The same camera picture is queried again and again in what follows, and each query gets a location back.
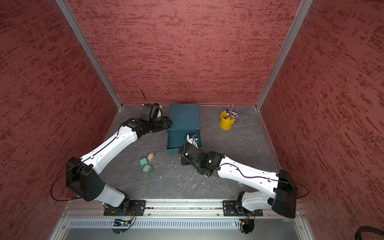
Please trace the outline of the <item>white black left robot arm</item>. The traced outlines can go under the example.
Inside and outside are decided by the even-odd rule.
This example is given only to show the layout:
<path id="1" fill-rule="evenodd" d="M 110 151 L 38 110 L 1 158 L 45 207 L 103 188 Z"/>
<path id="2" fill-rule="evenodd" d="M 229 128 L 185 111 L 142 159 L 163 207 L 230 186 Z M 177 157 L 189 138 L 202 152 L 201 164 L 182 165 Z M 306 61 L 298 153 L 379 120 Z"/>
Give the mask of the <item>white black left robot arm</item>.
<path id="1" fill-rule="evenodd" d="M 128 119 L 114 135 L 96 149 L 79 159 L 72 157 L 67 161 L 67 187 L 87 202 L 104 203 L 125 215 L 129 211 L 129 196 L 105 184 L 99 174 L 122 150 L 140 137 L 168 130 L 171 126 L 172 121 L 166 116 L 147 122 L 137 118 Z"/>

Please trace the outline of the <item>teal drawer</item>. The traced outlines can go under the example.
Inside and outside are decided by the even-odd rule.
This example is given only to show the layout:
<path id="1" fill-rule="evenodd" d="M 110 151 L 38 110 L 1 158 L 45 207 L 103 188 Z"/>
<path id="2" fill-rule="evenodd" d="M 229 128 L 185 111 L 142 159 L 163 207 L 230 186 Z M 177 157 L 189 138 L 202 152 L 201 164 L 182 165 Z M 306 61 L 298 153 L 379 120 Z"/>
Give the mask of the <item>teal drawer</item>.
<path id="1" fill-rule="evenodd" d="M 197 135 L 197 145 L 202 147 L 200 130 L 168 130 L 167 153 L 169 155 L 178 155 L 180 147 L 185 143 L 187 134 Z"/>

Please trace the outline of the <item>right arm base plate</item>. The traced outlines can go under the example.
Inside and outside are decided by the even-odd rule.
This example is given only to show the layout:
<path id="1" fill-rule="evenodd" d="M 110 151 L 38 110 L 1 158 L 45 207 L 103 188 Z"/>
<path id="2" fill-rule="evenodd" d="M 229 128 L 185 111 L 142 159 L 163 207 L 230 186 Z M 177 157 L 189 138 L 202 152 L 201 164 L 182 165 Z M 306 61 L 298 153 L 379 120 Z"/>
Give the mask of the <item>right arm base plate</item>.
<path id="1" fill-rule="evenodd" d="M 262 210 L 255 210 L 250 212 L 249 210 L 244 209 L 243 207 L 237 206 L 236 201 L 226 200 L 222 201 L 223 204 L 223 213 L 225 217 L 262 217 Z"/>

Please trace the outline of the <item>teal green plug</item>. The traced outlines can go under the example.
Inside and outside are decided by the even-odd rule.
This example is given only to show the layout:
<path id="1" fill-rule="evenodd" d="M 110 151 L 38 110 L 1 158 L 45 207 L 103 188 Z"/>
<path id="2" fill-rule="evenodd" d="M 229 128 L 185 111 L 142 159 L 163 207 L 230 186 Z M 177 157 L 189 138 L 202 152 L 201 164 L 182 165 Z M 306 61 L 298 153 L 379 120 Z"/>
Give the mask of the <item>teal green plug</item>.
<path id="1" fill-rule="evenodd" d="M 141 158 L 141 159 L 139 160 L 139 162 L 140 162 L 140 165 L 141 165 L 142 167 L 145 167 L 145 166 L 148 164 L 148 159 L 147 159 L 146 157 L 144 157 L 144 158 Z"/>

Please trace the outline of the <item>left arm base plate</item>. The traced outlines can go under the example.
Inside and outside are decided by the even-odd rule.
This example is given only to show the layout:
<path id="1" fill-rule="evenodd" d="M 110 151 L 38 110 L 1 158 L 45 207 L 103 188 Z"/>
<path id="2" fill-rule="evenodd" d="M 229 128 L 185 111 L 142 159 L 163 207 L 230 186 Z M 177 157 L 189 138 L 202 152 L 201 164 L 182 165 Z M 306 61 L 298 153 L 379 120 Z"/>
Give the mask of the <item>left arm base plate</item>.
<path id="1" fill-rule="evenodd" d="M 104 204 L 104 216 L 143 216 L 146 208 L 147 201 L 145 200 L 129 200 L 123 201 L 118 207 L 113 207 L 108 204 Z"/>

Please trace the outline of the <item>pink plug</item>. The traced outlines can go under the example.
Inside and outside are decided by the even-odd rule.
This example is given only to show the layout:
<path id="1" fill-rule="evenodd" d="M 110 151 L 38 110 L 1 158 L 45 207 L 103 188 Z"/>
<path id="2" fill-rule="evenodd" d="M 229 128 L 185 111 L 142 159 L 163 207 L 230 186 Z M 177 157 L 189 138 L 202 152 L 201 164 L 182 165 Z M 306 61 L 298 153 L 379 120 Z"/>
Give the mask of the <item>pink plug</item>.
<path id="1" fill-rule="evenodd" d="M 150 152 L 147 156 L 147 160 L 152 162 L 155 159 L 156 153 L 154 151 Z"/>

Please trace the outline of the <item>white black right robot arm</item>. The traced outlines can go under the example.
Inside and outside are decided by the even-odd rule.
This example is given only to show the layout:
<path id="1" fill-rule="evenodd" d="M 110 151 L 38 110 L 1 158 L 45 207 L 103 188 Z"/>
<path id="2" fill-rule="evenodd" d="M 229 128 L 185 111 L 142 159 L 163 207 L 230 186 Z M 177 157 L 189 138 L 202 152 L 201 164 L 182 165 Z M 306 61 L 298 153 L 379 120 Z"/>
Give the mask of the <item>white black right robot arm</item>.
<path id="1" fill-rule="evenodd" d="M 255 210 L 271 209 L 275 213 L 294 219 L 297 206 L 297 184 L 285 170 L 266 172 L 240 164 L 230 157 L 210 151 L 203 152 L 196 146 L 185 143 L 179 149 L 183 165 L 191 165 L 198 174 L 206 177 L 214 173 L 255 189 L 238 195 L 238 211 L 247 214 Z"/>

